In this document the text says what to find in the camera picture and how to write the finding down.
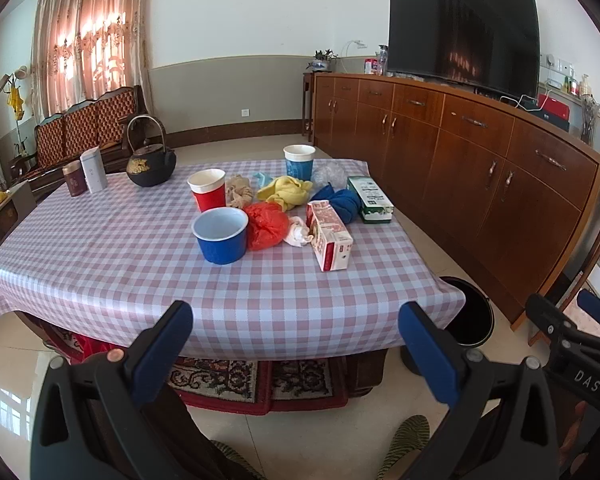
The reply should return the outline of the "person's right hand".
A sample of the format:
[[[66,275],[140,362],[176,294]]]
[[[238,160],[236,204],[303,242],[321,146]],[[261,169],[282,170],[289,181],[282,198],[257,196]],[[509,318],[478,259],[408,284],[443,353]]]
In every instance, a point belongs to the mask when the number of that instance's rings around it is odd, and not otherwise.
[[[562,446],[559,448],[559,466],[565,466],[568,463],[569,456],[572,449],[576,445],[577,437],[582,424],[584,412],[588,404],[585,401],[580,401],[574,408],[574,422],[569,427],[566,433],[565,440],[562,442]]]

